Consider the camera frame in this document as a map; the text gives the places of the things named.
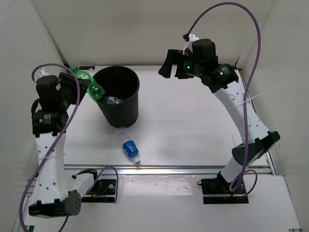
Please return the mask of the green soda bottle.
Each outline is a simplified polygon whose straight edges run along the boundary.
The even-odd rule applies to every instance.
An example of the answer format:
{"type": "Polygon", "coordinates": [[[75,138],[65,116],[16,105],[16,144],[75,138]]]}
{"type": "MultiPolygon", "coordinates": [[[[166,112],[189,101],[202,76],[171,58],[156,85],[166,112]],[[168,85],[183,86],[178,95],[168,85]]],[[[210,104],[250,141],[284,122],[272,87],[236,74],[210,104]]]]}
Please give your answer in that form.
{"type": "Polygon", "coordinates": [[[105,94],[105,89],[99,85],[89,73],[79,70],[76,66],[71,66],[70,69],[75,73],[77,78],[91,81],[88,86],[87,93],[94,101],[98,101],[103,97],[105,94]]]}

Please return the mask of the clear bottle white label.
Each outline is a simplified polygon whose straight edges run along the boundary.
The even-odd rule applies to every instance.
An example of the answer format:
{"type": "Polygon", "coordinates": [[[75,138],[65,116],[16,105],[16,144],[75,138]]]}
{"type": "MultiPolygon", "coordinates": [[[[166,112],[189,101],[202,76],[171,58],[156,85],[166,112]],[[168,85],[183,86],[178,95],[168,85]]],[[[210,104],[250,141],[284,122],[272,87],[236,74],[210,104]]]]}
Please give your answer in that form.
{"type": "Polygon", "coordinates": [[[113,96],[105,96],[103,98],[103,102],[106,105],[114,105],[114,104],[121,104],[124,102],[123,99],[117,98],[117,97],[113,97],[113,96]]]}

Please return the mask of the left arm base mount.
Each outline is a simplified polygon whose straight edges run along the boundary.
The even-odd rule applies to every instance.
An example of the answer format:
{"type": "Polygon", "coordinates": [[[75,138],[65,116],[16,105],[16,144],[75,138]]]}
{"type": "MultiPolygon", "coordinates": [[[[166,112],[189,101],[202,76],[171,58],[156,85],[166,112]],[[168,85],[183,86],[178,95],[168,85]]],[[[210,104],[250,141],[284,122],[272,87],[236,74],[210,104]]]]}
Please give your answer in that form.
{"type": "Polygon", "coordinates": [[[85,169],[71,176],[80,181],[77,192],[81,195],[82,203],[116,203],[118,198],[118,171],[112,167],[104,167],[101,171],[85,169]],[[115,179],[103,179],[101,176],[105,170],[113,170],[115,179]]]}

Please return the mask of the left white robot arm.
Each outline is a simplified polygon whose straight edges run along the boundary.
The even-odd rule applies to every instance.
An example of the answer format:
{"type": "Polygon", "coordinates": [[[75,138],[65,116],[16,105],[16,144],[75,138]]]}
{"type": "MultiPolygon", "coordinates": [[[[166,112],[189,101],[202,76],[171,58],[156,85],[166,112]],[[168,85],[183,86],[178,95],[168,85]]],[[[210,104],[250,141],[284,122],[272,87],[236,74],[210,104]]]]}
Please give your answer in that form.
{"type": "Polygon", "coordinates": [[[67,188],[64,172],[64,143],[69,124],[67,109],[78,106],[90,81],[75,80],[64,72],[36,80],[39,98],[31,108],[32,133],[38,150],[38,195],[28,207],[31,216],[56,218],[76,216],[81,211],[86,190],[97,193],[101,181],[90,174],[74,179],[75,187],[67,188]]]}

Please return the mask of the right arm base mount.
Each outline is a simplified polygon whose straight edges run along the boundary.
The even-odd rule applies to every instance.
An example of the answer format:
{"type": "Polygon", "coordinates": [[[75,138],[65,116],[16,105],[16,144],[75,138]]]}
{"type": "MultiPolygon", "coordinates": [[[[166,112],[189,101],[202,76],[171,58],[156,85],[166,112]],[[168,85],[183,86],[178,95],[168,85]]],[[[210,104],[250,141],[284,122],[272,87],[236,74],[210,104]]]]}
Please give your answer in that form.
{"type": "Polygon", "coordinates": [[[229,187],[219,182],[217,178],[201,179],[197,185],[202,188],[203,204],[248,204],[248,197],[244,181],[240,187],[231,192],[229,187]]]}

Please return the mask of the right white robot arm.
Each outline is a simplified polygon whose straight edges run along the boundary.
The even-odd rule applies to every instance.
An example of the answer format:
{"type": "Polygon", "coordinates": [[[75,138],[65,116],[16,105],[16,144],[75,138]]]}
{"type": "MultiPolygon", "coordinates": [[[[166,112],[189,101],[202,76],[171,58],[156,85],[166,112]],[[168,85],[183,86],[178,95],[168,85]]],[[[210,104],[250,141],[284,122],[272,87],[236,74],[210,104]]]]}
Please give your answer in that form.
{"type": "Polygon", "coordinates": [[[253,107],[244,102],[243,84],[231,65],[219,63],[215,43],[210,39],[189,41],[184,50],[168,50],[159,75],[170,78],[173,65],[178,79],[200,78],[226,108],[241,135],[242,144],[232,149],[232,159],[217,175],[218,190],[228,193],[243,169],[267,153],[280,135],[270,131],[253,107]]]}

